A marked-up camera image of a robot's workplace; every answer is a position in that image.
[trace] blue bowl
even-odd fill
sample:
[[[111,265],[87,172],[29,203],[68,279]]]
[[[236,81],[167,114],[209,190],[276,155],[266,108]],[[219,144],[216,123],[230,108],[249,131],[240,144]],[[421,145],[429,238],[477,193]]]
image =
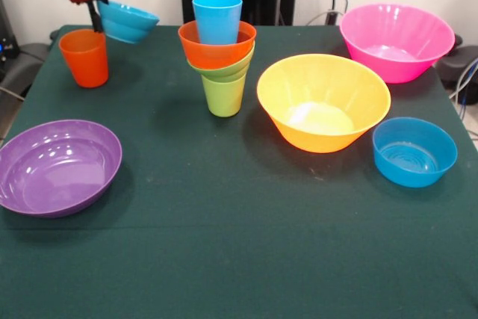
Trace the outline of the blue bowl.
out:
[[[395,117],[375,128],[373,156],[376,167],[390,181],[422,188],[437,182],[455,164],[458,149],[437,125]]]
[[[98,1],[98,9],[106,36],[124,43],[139,43],[159,22],[154,14],[115,1]]]

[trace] pink bowl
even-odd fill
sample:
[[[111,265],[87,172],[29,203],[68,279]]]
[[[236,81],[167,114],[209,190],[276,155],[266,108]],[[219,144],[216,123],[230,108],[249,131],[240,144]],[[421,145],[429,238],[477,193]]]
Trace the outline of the pink bowl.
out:
[[[416,79],[455,43],[437,16],[399,4],[369,4],[344,15],[340,25],[350,56],[389,84]]]

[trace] plastic cup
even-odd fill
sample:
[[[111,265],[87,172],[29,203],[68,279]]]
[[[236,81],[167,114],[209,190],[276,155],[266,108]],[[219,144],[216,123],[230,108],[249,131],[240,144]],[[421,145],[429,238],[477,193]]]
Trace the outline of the plastic cup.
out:
[[[202,77],[202,86],[208,102],[209,111],[218,117],[237,114],[242,105],[246,75],[232,82],[215,82]]]
[[[373,132],[373,156],[392,182],[422,188],[437,182],[456,162],[455,141],[443,129],[413,117],[395,117]]]
[[[228,45],[238,38],[242,0],[193,0],[201,43]]]
[[[71,31],[62,36],[58,46],[79,86],[98,87],[108,80],[104,34],[91,29]]]
[[[195,69],[201,76],[208,78],[211,81],[215,82],[232,82],[242,78],[247,74],[249,69],[252,56],[254,55],[255,43],[252,46],[251,51],[247,54],[242,60],[239,60],[237,63],[232,64],[231,66],[223,67],[222,69],[217,70],[207,70],[200,69],[199,67],[194,67],[188,61],[189,65]]]
[[[178,30],[186,58],[200,69],[222,69],[243,59],[252,49],[257,31],[246,23],[239,23],[238,41],[229,45],[205,45],[199,41],[197,21],[187,22]]]

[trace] orange cup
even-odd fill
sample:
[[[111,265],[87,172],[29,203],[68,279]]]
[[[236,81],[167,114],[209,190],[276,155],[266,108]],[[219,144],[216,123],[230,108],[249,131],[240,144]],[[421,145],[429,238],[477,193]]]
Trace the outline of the orange cup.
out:
[[[71,31],[62,36],[58,46],[79,86],[98,87],[108,80],[104,34],[90,29]]]
[[[206,70],[216,70],[237,63],[249,54],[256,30],[247,22],[239,23],[238,42],[228,45],[206,45],[199,41],[196,20],[178,30],[184,53],[190,64]]]

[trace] green cup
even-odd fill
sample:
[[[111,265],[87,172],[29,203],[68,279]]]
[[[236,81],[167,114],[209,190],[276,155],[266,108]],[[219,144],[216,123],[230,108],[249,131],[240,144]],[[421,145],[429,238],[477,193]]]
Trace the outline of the green cup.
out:
[[[206,70],[200,69],[199,67],[194,67],[189,63],[189,65],[195,69],[201,77],[204,79],[209,79],[214,82],[232,82],[236,81],[239,78],[242,78],[244,75],[247,74],[247,70],[249,69],[250,62],[252,60],[252,56],[254,55],[255,49],[255,42],[252,44],[252,49],[250,52],[242,59],[240,59],[237,63],[232,64],[228,67],[223,67],[221,69],[216,70]]]
[[[215,82],[203,76],[202,86],[209,111],[218,117],[234,116],[242,105],[245,83],[246,74],[231,82]]]

